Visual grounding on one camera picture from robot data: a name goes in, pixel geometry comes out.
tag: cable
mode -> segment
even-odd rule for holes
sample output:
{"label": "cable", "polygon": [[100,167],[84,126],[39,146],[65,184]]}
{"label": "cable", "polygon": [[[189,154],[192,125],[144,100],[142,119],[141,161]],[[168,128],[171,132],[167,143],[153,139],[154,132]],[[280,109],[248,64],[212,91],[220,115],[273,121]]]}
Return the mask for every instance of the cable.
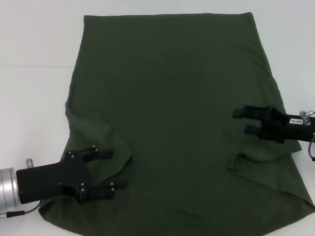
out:
{"label": "cable", "polygon": [[37,204],[37,206],[35,206],[33,209],[31,210],[27,210],[27,211],[24,211],[24,210],[18,210],[18,211],[8,211],[6,213],[6,218],[10,218],[10,217],[14,217],[14,216],[19,216],[19,215],[25,215],[25,214],[29,214],[35,210],[37,210],[40,205],[41,205],[42,201],[39,201],[39,203]]}
{"label": "cable", "polygon": [[312,143],[315,141],[315,133],[313,134],[313,137],[312,137],[312,139],[311,139],[311,141],[310,141],[310,144],[309,144],[309,155],[310,155],[310,158],[313,160],[313,159],[315,159],[315,157],[313,157],[312,156],[312,154],[311,154],[311,146],[312,146]]}

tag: white surface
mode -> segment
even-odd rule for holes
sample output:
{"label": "white surface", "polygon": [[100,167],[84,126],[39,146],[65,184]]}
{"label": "white surface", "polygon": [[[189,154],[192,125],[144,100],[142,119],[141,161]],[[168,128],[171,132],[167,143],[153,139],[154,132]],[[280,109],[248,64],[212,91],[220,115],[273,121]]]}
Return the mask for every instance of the white surface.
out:
{"label": "white surface", "polygon": [[[0,0],[0,169],[23,168],[27,158],[35,165],[60,159],[84,15],[251,11],[286,110],[298,114],[315,110],[314,7],[312,0]],[[315,163],[301,144],[294,159],[315,201]],[[315,214],[269,236],[313,236],[314,222]],[[74,235],[35,212],[0,220],[0,234]]]}

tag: dark green cloth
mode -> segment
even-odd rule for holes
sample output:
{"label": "dark green cloth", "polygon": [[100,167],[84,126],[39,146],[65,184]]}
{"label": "dark green cloth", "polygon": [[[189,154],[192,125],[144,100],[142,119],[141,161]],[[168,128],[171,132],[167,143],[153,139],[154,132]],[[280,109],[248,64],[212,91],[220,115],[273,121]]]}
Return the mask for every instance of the dark green cloth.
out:
{"label": "dark green cloth", "polygon": [[258,121],[231,118],[245,104],[284,112],[251,13],[84,22],[65,149],[113,148],[92,182],[129,186],[46,201],[45,220],[85,236],[260,236],[314,212],[298,142],[258,140],[243,133]]}

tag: white label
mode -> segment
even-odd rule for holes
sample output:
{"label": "white label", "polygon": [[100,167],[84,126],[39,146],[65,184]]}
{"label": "white label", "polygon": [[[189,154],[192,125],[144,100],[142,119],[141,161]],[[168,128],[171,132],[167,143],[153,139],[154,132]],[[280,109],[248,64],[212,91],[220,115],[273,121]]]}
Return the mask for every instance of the white label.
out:
{"label": "white label", "polygon": [[290,124],[303,124],[302,119],[290,119]]}

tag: white background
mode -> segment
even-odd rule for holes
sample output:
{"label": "white background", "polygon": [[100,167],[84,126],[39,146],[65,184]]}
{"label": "white background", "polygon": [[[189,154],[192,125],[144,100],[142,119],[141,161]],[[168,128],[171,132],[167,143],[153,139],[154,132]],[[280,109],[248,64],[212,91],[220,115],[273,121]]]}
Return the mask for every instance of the white background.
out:
{"label": "white background", "polygon": [[[0,0],[0,169],[58,162],[68,138],[64,103],[84,15],[252,12],[286,110],[315,110],[313,0]],[[315,201],[307,143],[294,155]],[[38,212],[0,220],[5,236],[75,235]],[[269,236],[313,236],[315,214]]]}

